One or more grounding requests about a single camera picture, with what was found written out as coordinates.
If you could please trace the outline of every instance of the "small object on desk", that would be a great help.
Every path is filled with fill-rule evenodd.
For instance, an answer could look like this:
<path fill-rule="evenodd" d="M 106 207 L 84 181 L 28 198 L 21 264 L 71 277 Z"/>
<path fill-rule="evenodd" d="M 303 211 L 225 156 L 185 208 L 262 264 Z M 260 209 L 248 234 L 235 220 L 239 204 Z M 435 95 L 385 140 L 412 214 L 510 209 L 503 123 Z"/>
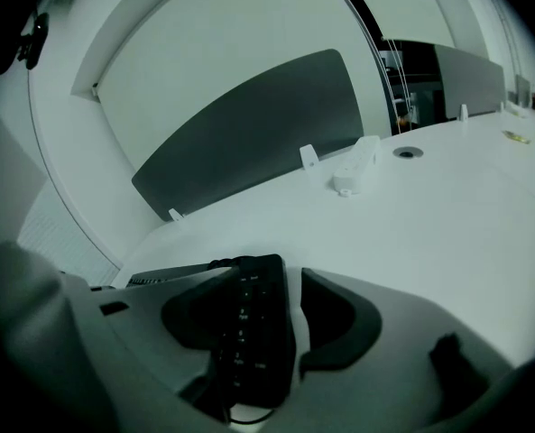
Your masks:
<path fill-rule="evenodd" d="M 518 143 L 524 143 L 524 144 L 531 143 L 531 141 L 528 138 L 524 138 L 523 136 L 520 136 L 519 134 L 515 134 L 507 130 L 502 130 L 502 133 L 505 134 L 506 138 L 510 138 L 511 140 L 517 141 Z"/>
<path fill-rule="evenodd" d="M 379 164 L 380 148 L 379 136 L 364 136 L 357 140 L 333 174 L 335 189 L 342 197 L 346 196 L 346 190 L 358 194 L 371 184 L 375 167 Z"/>
<path fill-rule="evenodd" d="M 514 115 L 517 115 L 518 117 L 527 117 L 528 113 L 526 112 L 526 109 L 514 104 L 512 101 L 506 101 L 505 109 L 508 112 L 511 112 Z"/>

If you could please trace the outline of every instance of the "keyboard key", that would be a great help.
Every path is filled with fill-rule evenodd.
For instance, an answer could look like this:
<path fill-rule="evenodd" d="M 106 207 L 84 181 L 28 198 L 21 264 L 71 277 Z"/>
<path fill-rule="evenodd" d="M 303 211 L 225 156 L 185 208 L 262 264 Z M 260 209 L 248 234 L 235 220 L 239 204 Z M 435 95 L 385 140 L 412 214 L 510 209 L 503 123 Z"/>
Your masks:
<path fill-rule="evenodd" d="M 239 293 L 239 299 L 243 302 L 251 301 L 253 298 L 253 287 L 242 287 L 241 292 Z"/>
<path fill-rule="evenodd" d="M 259 299 L 269 299 L 271 297 L 273 290 L 273 284 L 266 283 L 266 284 L 260 284 L 257 286 L 257 295 L 259 296 Z"/>
<path fill-rule="evenodd" d="M 271 326 L 259 326 L 256 331 L 255 342 L 262 348 L 269 348 L 272 344 Z"/>
<path fill-rule="evenodd" d="M 233 352 L 233 364 L 235 367 L 243 367 L 247 361 L 247 353 L 244 350 Z"/>
<path fill-rule="evenodd" d="M 261 369 L 253 369 L 249 373 L 248 382 L 253 387 L 257 387 L 258 390 L 261 390 L 262 392 L 264 392 L 266 390 L 271 389 L 272 378 L 273 378 L 272 373 L 269 373 L 268 371 L 264 371 Z"/>
<path fill-rule="evenodd" d="M 241 374 L 239 372 L 235 372 L 233 374 L 233 379 L 231 383 L 233 384 L 233 388 L 241 389 L 241 387 L 243 386 L 243 378 L 241 377 Z"/>
<path fill-rule="evenodd" d="M 240 306 L 240 307 L 237 307 L 237 309 L 238 309 L 237 320 L 241 323 L 249 322 L 250 307 Z"/>
<path fill-rule="evenodd" d="M 249 332 L 246 328 L 238 328 L 235 332 L 235 340 L 240 345 L 245 345 L 249 338 Z"/>
<path fill-rule="evenodd" d="M 254 319 L 260 324 L 266 324 L 269 320 L 269 310 L 266 307 L 256 307 L 254 309 Z"/>
<path fill-rule="evenodd" d="M 256 370 L 256 371 L 266 371 L 267 372 L 267 368 L 268 368 L 268 363 L 267 363 L 267 358 L 265 357 L 259 357 L 254 363 L 253 363 L 253 368 Z"/>

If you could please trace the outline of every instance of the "black keyboard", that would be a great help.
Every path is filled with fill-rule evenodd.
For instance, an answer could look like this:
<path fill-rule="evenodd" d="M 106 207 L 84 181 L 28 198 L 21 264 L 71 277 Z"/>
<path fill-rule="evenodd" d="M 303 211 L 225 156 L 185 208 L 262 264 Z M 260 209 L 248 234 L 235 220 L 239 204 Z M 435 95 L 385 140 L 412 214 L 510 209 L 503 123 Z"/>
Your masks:
<path fill-rule="evenodd" d="M 279 255 L 265 255 L 242 257 L 237 266 L 239 273 L 170 300 L 163 322 L 185 346 L 213 346 L 228 407 L 275 408 L 289 393 L 295 358 L 285 265 Z"/>

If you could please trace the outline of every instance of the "cable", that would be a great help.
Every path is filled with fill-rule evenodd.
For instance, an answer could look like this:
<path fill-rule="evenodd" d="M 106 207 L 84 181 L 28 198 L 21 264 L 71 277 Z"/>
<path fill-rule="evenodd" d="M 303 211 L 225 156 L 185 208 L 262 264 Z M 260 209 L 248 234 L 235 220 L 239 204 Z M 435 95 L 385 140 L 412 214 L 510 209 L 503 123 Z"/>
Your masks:
<path fill-rule="evenodd" d="M 392 42 L 393 42 L 393 48 L 397 48 L 395 46 L 395 41 L 392 41 Z M 405 91 L 407 92 L 408 99 L 409 99 L 408 110 L 411 111 L 411 95 L 410 95 L 410 91 L 408 89 L 408 80 L 405 78 L 405 70 L 403 70 L 403 63 L 401 62 L 401 59 L 400 59 L 400 53 L 397 50 L 395 50 L 395 56 L 397 57 L 398 61 L 400 62 L 401 74 L 403 75 L 403 86 L 405 88 Z"/>
<path fill-rule="evenodd" d="M 344 0 L 346 2 L 347 6 L 351 10 L 351 13 L 355 16 L 355 19 L 359 23 L 360 27 L 362 28 L 362 32 L 364 33 L 364 37 L 367 39 L 367 44 L 369 45 L 373 56 L 375 57 L 375 61 L 380 66 L 379 70 L 383 74 L 383 78 L 385 80 L 385 85 L 387 86 L 388 91 L 390 92 L 390 99 L 392 101 L 392 107 L 393 107 L 393 113 L 395 114 L 396 123 L 399 123 L 397 121 L 397 107 L 395 107 L 395 98 L 393 97 L 393 91 L 392 91 L 392 85 L 390 84 L 390 80 L 387 77 L 387 72 L 385 71 L 385 67 L 382 62 L 382 57 L 379 54 L 379 51 L 377 50 L 377 47 L 375 46 L 374 41 L 371 39 L 371 35 L 369 35 L 369 31 L 367 30 L 367 26 L 365 25 L 364 20 L 360 16 L 360 14 L 357 12 L 357 10 L 354 7 L 354 4 L 351 2 L 351 0 Z"/>
<path fill-rule="evenodd" d="M 236 423 L 237 425 L 255 425 L 256 423 L 261 423 L 263 422 L 264 420 L 267 420 L 268 418 L 271 417 L 271 415 L 273 415 L 275 413 L 275 410 L 272 410 L 268 413 L 266 413 L 264 416 L 260 417 L 259 419 L 255 419 L 255 420 L 249 420 L 249 421 L 246 421 L 246 420 L 235 420 L 235 419 L 231 419 L 229 417 L 229 421 L 231 423 Z"/>
<path fill-rule="evenodd" d="M 392 52 L 392 55 L 393 55 L 393 60 L 395 60 L 395 66 L 397 67 L 397 73 L 400 75 L 400 80 L 401 80 L 401 89 L 403 90 L 403 97 L 405 99 L 405 105 L 408 107 L 408 113 L 410 112 L 410 96 L 409 96 L 409 93 L 407 92 L 407 88 L 405 86 L 405 81 L 403 79 L 403 66 L 401 65 L 401 62 L 398 62 L 398 60 L 400 59 L 400 56 L 397 55 L 397 58 L 396 58 L 396 50 L 395 50 L 395 43 L 393 44 L 392 46 L 392 43 L 390 42 L 389 39 L 385 39 L 385 41 L 387 41 L 387 44 L 389 45 L 390 47 L 390 51 Z"/>
<path fill-rule="evenodd" d="M 213 260 L 208 266 L 207 271 L 215 268 L 227 268 L 229 266 L 238 266 L 244 258 L 254 258 L 249 255 L 236 256 L 235 258 L 223 258 L 222 260 Z"/>

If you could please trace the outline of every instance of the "black cable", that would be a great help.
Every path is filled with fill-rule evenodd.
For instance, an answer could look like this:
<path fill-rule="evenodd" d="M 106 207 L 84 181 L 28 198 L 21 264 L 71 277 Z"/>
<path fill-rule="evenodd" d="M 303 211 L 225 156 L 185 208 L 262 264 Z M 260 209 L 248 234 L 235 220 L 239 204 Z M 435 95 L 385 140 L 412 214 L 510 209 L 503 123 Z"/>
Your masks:
<path fill-rule="evenodd" d="M 226 268 L 229 266 L 238 266 L 244 258 L 254 258 L 249 255 L 237 256 L 235 258 L 224 258 L 222 260 L 213 260 L 208 266 L 207 270 L 214 270 L 215 268 Z"/>
<path fill-rule="evenodd" d="M 237 425 L 254 425 L 256 423 L 261 423 L 264 420 L 267 420 L 268 418 L 271 417 L 271 415 L 273 415 L 274 412 L 275 412 L 275 410 L 271 410 L 270 412 L 266 413 L 264 416 L 260 417 L 259 419 L 255 419 L 255 420 L 242 421 L 242 420 L 231 419 L 229 417 L 229 421 L 231 423 L 236 423 Z"/>

